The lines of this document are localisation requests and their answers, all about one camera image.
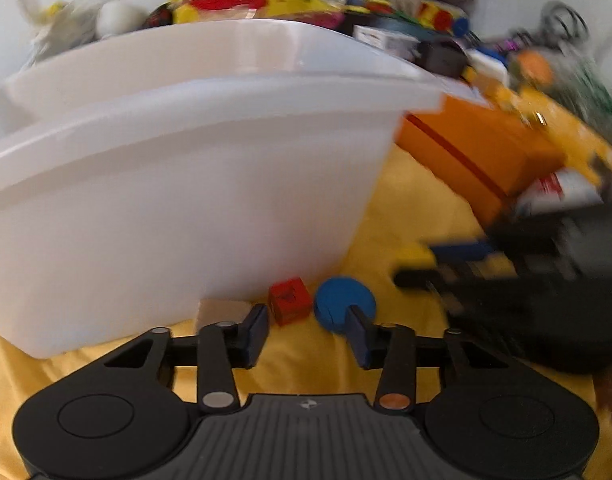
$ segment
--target colorful box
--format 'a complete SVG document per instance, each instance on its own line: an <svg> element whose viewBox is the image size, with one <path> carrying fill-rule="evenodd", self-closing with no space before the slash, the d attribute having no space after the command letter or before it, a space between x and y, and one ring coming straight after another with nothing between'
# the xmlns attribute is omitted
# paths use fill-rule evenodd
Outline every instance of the colorful box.
<svg viewBox="0 0 612 480"><path fill-rule="evenodd" d="M565 161L544 131L516 114L452 97L439 114L408 114L397 145L464 197L483 226Z"/></svg>

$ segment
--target circular pad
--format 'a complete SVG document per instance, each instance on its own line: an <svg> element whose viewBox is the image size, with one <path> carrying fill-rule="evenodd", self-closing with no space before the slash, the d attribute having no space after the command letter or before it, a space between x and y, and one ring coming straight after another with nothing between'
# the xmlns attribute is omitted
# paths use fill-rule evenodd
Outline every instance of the circular pad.
<svg viewBox="0 0 612 480"><path fill-rule="evenodd" d="M552 384L455 384L428 404L424 423L446 459L499 480L580 472L599 435L590 406Z"/></svg>
<svg viewBox="0 0 612 480"><path fill-rule="evenodd" d="M59 425L73 436L102 438L126 428L135 416L132 404L113 395L88 395L68 402L58 414Z"/></svg>
<svg viewBox="0 0 612 480"><path fill-rule="evenodd" d="M64 380L31 397L12 423L30 473L78 480L137 476L165 462L188 430L183 401L144 381Z"/></svg>
<svg viewBox="0 0 612 480"><path fill-rule="evenodd" d="M326 330L342 333L348 307L357 305L371 321L375 319L377 303L363 283L347 276L326 280L317 289L313 300L315 318Z"/></svg>
<svg viewBox="0 0 612 480"><path fill-rule="evenodd" d="M534 438L555 422L546 404L519 395L486 400L480 407L480 418L490 431L511 438Z"/></svg>

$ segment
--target wooden block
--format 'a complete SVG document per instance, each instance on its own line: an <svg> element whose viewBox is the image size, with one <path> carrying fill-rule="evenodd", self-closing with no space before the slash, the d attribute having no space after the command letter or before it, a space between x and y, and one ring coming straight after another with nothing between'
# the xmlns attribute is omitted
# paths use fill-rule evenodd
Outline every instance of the wooden block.
<svg viewBox="0 0 612 480"><path fill-rule="evenodd" d="M312 311L312 298L301 278L292 278L271 286L268 306L277 324L283 326L308 317Z"/></svg>
<svg viewBox="0 0 612 480"><path fill-rule="evenodd" d="M247 301L201 300L195 323L196 332L219 321L241 323L252 307L252 303Z"/></svg>

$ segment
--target white plastic bin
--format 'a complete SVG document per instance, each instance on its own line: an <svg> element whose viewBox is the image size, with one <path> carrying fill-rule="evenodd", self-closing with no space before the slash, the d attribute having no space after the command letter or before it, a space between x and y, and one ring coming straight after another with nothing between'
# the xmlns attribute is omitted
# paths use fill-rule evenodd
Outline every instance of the white plastic bin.
<svg viewBox="0 0 612 480"><path fill-rule="evenodd" d="M416 67L249 20L69 52L0 88L0 335L36 357L308 281L352 240Z"/></svg>

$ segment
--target blue cap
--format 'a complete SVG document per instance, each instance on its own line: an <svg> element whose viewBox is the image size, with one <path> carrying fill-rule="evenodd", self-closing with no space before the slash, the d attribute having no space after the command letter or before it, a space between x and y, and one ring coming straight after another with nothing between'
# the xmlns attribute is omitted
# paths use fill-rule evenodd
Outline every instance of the blue cap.
<svg viewBox="0 0 612 480"><path fill-rule="evenodd" d="M470 22L468 21L468 18L464 16L457 18L452 23L452 35L455 38L463 38L464 36L466 36L466 34L468 34L469 30Z"/></svg>
<svg viewBox="0 0 612 480"><path fill-rule="evenodd" d="M347 276L337 276L322 283L313 299L315 318L326 330L343 333L348 307L357 305L371 321L375 319L377 303L372 292L362 282Z"/></svg>

